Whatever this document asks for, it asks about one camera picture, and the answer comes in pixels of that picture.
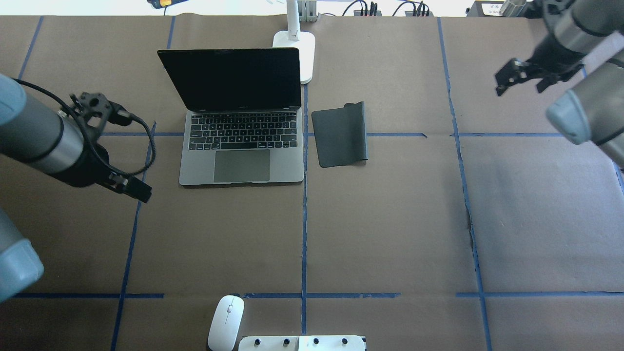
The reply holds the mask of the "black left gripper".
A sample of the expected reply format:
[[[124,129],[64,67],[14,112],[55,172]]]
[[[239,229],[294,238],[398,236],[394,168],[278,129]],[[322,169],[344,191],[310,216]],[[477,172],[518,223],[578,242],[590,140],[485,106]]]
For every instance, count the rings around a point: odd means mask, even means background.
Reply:
[[[152,197],[152,187],[136,177],[124,177],[122,171],[109,164],[109,154],[98,143],[95,153],[84,143],[84,149],[78,160],[64,170],[64,183],[76,188],[98,184],[114,192],[125,194],[142,203],[148,203]]]

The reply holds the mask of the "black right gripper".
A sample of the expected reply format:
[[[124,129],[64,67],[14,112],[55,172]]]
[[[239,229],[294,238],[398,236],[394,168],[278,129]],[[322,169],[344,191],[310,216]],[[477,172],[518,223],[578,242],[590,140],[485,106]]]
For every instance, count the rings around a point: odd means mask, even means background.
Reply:
[[[560,81],[569,81],[582,66],[585,53],[577,53],[560,44],[553,34],[548,34],[537,45],[527,61],[511,58],[495,73],[495,91],[501,97],[510,87],[539,78],[537,93],[541,94]]]

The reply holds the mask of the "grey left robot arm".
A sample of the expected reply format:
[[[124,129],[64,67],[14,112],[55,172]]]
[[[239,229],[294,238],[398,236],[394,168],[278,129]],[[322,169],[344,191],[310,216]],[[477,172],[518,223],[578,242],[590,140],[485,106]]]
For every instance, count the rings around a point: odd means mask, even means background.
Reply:
[[[156,159],[154,134],[144,120],[101,93],[71,95],[69,106],[55,94],[18,78],[1,76],[0,151],[69,186],[98,184],[114,193],[148,202],[152,188],[139,180]],[[152,154],[142,169],[111,166],[98,143],[107,123],[140,124]]]

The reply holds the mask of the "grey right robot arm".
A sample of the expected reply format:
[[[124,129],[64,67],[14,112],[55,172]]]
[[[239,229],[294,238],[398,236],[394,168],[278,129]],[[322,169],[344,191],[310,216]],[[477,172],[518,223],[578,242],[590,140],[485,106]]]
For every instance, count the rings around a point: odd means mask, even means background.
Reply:
[[[547,34],[528,60],[511,58],[495,73],[498,96],[537,79],[536,90],[567,82],[584,69],[584,58],[614,33],[623,32],[621,0],[533,0],[528,17],[541,17]],[[617,166],[624,164],[623,52],[588,73],[546,110],[560,134],[575,145],[592,142]]]

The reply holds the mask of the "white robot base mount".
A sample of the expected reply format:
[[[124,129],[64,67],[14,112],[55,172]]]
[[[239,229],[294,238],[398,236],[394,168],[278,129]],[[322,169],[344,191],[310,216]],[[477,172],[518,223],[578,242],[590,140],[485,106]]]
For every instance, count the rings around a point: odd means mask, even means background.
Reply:
[[[283,335],[244,337],[239,351],[367,351],[359,335]]]

